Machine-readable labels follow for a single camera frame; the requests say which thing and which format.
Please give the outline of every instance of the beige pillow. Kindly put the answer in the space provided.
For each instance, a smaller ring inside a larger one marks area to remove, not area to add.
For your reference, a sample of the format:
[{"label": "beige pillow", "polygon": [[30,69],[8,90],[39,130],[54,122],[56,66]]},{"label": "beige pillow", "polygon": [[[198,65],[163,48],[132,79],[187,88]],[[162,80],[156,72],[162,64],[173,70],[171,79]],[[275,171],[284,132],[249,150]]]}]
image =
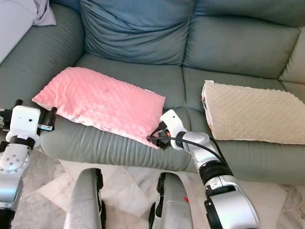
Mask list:
[{"label": "beige pillow", "polygon": [[215,139],[305,144],[305,105],[289,92],[205,81],[202,97]]}]

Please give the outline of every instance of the sofa armrest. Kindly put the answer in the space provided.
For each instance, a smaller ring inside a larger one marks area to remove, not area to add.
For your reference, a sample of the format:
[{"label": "sofa armrest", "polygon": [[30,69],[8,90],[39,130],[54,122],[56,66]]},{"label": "sofa armrest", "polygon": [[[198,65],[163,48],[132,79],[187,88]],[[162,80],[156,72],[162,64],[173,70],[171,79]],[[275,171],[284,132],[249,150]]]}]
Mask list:
[{"label": "sofa armrest", "polygon": [[0,108],[31,99],[83,54],[84,30],[72,9],[51,4],[56,26],[32,26],[0,65]]}]

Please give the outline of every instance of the teal leather couch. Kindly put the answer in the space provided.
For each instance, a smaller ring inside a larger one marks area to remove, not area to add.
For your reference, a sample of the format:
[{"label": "teal leather couch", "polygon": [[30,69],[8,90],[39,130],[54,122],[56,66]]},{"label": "teal leather couch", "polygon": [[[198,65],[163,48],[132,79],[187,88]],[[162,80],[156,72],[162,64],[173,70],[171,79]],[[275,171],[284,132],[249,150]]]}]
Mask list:
[{"label": "teal leather couch", "polygon": [[[1,108],[18,98],[34,105],[31,98],[69,66],[166,96],[164,111],[209,135],[205,80],[289,91],[305,102],[304,0],[53,0],[51,8],[57,26],[33,26],[0,65]],[[218,143],[238,179],[305,185],[305,146]],[[60,116],[41,145],[63,160],[196,172],[184,151],[155,150]]]}]

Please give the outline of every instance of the pillowcase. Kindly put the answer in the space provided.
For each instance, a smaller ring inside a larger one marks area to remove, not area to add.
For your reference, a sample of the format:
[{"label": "pillowcase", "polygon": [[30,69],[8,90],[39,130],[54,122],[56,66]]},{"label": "pillowcase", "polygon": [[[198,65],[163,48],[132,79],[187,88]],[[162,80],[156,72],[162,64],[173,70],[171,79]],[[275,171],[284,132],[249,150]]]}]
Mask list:
[{"label": "pillowcase", "polygon": [[305,144],[305,105],[289,92],[205,81],[202,97],[217,140]]},{"label": "pillowcase", "polygon": [[38,105],[75,123],[146,140],[158,126],[165,97],[86,68],[67,68],[33,98]]}]

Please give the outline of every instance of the pink pillow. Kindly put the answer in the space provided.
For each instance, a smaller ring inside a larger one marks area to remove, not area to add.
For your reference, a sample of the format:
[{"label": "pink pillow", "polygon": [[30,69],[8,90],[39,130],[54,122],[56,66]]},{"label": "pink pillow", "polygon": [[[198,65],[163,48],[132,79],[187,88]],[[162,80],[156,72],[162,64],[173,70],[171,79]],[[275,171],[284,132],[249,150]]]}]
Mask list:
[{"label": "pink pillow", "polygon": [[67,68],[54,77],[33,101],[75,123],[146,140],[160,121],[165,97],[86,68]]}]

